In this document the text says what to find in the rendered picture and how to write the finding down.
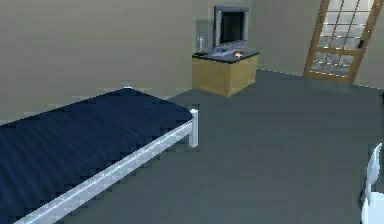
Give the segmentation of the wooden cabinet with black top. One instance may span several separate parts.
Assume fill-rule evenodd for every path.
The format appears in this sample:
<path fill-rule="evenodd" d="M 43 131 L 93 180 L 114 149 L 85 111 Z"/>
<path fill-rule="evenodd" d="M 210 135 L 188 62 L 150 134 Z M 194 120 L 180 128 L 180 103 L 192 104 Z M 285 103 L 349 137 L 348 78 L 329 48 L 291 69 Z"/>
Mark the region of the wooden cabinet with black top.
<path fill-rule="evenodd" d="M 192 87 L 230 98 L 256 81 L 259 53 L 192 56 Z"/>

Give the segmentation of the wooden door with glass panes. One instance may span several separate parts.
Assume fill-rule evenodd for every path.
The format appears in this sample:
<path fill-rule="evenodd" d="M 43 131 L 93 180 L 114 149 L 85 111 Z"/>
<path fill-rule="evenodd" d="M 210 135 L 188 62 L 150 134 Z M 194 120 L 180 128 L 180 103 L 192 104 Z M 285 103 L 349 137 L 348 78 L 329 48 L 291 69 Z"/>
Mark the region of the wooden door with glass panes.
<path fill-rule="evenodd" d="M 383 6 L 384 0 L 321 0 L 303 75 L 352 84 Z"/>

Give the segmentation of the white bed with blue mattress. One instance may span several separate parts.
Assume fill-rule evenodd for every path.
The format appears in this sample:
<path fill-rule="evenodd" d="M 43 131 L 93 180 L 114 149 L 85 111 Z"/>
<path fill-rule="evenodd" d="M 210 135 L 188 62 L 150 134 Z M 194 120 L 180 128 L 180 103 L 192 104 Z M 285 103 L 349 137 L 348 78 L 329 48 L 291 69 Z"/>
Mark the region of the white bed with blue mattress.
<path fill-rule="evenodd" d="M 0 224 L 55 224 L 183 138 L 199 112 L 125 87 L 0 126 Z"/>

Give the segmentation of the grey television set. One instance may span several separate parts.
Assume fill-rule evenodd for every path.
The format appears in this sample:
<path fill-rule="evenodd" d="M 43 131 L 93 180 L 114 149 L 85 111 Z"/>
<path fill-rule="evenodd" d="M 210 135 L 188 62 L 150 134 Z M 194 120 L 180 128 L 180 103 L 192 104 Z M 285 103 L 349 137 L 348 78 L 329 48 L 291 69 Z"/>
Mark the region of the grey television set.
<path fill-rule="evenodd" d="M 215 6 L 213 21 L 214 56 L 224 56 L 235 49 L 242 49 L 248 42 L 248 7 Z"/>

